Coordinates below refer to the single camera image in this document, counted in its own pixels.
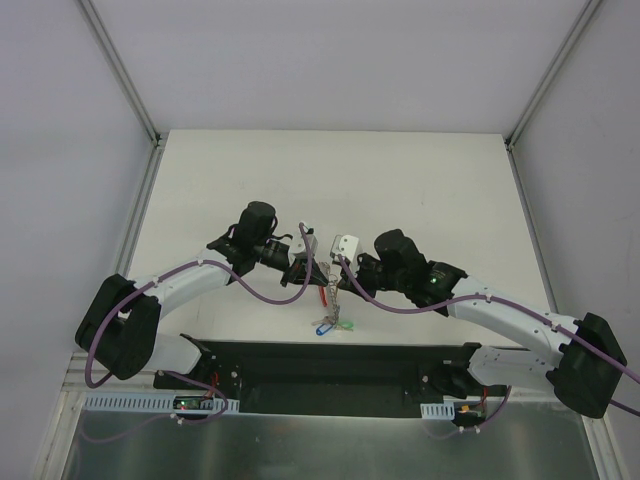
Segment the key holder with red handle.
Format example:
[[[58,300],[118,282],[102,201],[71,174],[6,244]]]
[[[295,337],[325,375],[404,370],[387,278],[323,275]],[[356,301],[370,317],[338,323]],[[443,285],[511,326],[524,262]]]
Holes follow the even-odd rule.
[[[322,323],[331,323],[334,325],[334,328],[331,330],[333,331],[333,330],[337,330],[336,324],[338,322],[346,322],[346,321],[342,321],[340,319],[340,305],[338,302],[338,290],[336,289],[336,286],[335,286],[336,282],[338,281],[338,276],[331,272],[330,264],[326,262],[322,262],[322,263],[324,263],[330,269],[330,275],[329,275],[330,283],[327,287],[319,288],[321,300],[325,307],[326,314],[321,320],[315,322],[314,325],[317,328]]]

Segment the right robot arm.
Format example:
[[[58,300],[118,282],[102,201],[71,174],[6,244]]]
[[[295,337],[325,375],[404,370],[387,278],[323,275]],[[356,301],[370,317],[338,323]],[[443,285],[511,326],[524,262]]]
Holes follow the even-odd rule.
[[[519,387],[551,393],[589,418],[604,416],[622,377],[631,370],[609,323],[593,313],[581,319],[526,306],[464,270],[427,259],[402,230],[380,234],[374,255],[352,235],[335,237],[330,256],[338,287],[399,314],[436,312],[467,321],[514,342],[512,348],[467,343],[461,360],[443,362],[427,377],[442,395],[465,398],[481,387]],[[375,296],[395,292],[411,302],[402,310]]]

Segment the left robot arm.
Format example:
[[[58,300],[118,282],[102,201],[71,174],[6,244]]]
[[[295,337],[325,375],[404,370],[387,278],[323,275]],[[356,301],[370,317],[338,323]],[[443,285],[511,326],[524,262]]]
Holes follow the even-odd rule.
[[[106,379],[128,380],[145,370],[172,371],[188,388],[202,388],[211,377],[212,356],[187,334],[160,333],[159,324],[169,313],[234,283],[254,298],[275,304],[244,279],[257,265],[280,272],[282,286],[298,286],[286,304],[296,302],[310,286],[327,286],[327,275],[315,260],[314,229],[300,223],[296,233],[278,236],[277,226],[275,208],[253,201],[226,233],[186,262],[137,279],[120,274],[106,278],[75,334],[76,344],[87,354],[86,385],[104,384],[92,376],[93,365],[99,363]]]

